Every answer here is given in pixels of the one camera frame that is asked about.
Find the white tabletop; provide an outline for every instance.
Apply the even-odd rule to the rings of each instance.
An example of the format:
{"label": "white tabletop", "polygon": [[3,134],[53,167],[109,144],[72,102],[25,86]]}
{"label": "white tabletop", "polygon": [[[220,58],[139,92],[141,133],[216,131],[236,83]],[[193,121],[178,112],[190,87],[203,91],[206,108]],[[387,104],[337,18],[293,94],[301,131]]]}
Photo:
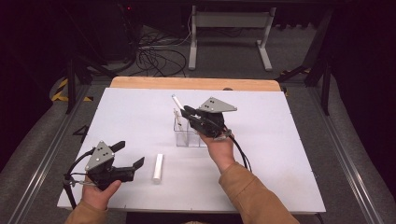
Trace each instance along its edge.
{"label": "white tabletop", "polygon": [[[198,107],[210,96],[237,106],[223,113],[225,123],[250,160],[253,174],[292,213],[325,212],[318,185],[281,91],[134,90],[107,88],[78,157],[99,141],[112,146],[116,167],[132,166],[146,157],[133,182],[123,183],[108,207],[123,211],[235,212],[221,189],[219,170],[204,147],[177,147],[173,129],[175,94],[183,105]],[[160,184],[152,181],[157,154],[163,154]],[[238,150],[236,159],[242,164]],[[83,173],[89,158],[76,166]],[[78,202],[81,186],[73,188]],[[59,207],[70,208],[62,193]]]}

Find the clear acrylic box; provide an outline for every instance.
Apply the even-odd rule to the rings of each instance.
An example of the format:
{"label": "clear acrylic box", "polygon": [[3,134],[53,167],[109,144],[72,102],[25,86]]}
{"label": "clear acrylic box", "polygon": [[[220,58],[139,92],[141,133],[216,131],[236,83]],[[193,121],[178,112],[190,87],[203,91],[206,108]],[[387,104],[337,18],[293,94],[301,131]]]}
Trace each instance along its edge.
{"label": "clear acrylic box", "polygon": [[180,125],[175,119],[174,131],[176,136],[177,147],[206,147],[204,141],[202,141],[196,131],[190,127],[190,123],[187,119],[179,118]]}

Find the forearm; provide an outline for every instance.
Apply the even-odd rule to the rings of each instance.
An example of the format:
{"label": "forearm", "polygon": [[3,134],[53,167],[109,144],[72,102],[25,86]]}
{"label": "forearm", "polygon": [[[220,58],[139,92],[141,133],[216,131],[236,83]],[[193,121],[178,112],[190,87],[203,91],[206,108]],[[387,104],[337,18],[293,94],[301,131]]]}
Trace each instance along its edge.
{"label": "forearm", "polygon": [[106,211],[102,211],[92,207],[91,205],[81,201],[78,206],[67,218],[65,224],[102,224],[106,223]]}
{"label": "forearm", "polygon": [[298,223],[276,195],[239,163],[229,166],[219,183],[245,224]]}

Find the human hand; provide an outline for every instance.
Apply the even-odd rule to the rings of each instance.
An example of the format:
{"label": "human hand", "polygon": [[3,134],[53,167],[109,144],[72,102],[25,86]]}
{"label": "human hand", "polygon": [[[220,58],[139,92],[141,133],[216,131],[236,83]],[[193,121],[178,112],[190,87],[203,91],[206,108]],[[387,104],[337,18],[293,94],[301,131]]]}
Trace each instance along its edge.
{"label": "human hand", "polygon": [[202,133],[198,133],[201,139],[207,145],[210,158],[218,166],[222,174],[231,164],[235,163],[233,157],[233,140],[229,137],[223,140],[215,140],[212,137],[207,137]]}
{"label": "human hand", "polygon": [[103,191],[95,186],[84,185],[82,187],[82,201],[90,204],[94,208],[105,211],[107,209],[108,201],[120,186],[120,180],[114,181]]}

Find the metal stand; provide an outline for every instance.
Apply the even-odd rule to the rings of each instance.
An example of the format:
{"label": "metal stand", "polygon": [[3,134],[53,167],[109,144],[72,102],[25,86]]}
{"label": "metal stand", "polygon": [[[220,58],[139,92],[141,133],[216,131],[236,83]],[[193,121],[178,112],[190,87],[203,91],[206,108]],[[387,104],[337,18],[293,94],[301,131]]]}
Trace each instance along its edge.
{"label": "metal stand", "polygon": [[305,55],[303,64],[289,72],[284,71],[285,75],[282,75],[275,80],[277,82],[284,82],[291,77],[294,77],[302,73],[307,68],[312,68],[306,77],[304,83],[306,87],[314,87],[318,84],[321,76],[323,76],[323,86],[321,94],[321,106],[324,113],[329,116],[328,102],[329,102],[329,90],[330,90],[330,77],[331,67],[329,52],[323,50],[322,43],[329,27],[330,20],[332,18],[333,9],[330,8],[326,11],[317,32],[312,40],[311,46]]}
{"label": "metal stand", "polygon": [[269,12],[201,12],[192,6],[191,13],[191,47],[189,69],[194,70],[197,55],[197,27],[241,27],[241,28],[265,28],[261,40],[257,41],[262,63],[265,71],[272,71],[272,65],[268,58],[265,44],[271,30],[276,8],[272,7]]}
{"label": "metal stand", "polygon": [[81,55],[74,55],[70,61],[67,63],[67,78],[68,78],[68,106],[66,114],[69,114],[70,111],[76,104],[76,79],[75,75],[78,77],[78,80],[83,85],[89,85],[92,82],[92,77],[90,76],[87,67],[90,66],[100,73],[107,75],[108,77],[114,78],[117,77],[117,74],[112,73],[111,71],[105,69],[102,65],[93,62],[87,57]]}

